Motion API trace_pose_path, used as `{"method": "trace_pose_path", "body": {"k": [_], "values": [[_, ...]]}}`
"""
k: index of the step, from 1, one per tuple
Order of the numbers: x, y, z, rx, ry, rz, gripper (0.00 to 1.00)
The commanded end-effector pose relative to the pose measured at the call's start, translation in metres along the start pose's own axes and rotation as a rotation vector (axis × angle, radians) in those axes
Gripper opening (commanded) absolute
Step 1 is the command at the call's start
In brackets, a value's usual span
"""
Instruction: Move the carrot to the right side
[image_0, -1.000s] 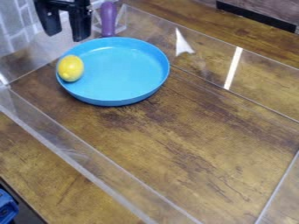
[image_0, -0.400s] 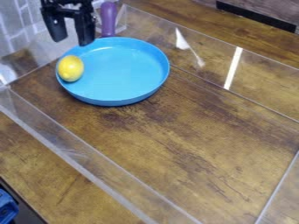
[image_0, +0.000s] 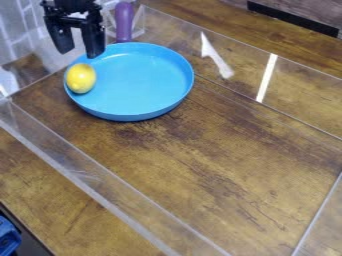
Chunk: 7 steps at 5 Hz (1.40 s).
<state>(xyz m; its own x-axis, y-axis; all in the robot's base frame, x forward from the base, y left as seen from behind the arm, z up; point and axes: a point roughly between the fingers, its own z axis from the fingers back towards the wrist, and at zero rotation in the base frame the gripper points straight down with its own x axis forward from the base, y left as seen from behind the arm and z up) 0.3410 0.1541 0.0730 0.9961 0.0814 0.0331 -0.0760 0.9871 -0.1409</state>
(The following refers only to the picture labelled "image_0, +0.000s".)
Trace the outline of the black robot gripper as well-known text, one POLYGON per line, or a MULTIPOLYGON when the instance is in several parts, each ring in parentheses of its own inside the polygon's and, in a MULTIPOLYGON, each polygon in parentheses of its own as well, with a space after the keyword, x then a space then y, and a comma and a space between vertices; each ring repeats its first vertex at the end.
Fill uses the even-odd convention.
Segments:
POLYGON ((106 35, 100 10, 95 0, 42 0, 47 30, 60 54, 75 48, 71 27, 82 26, 82 37, 90 59, 106 49, 106 35))

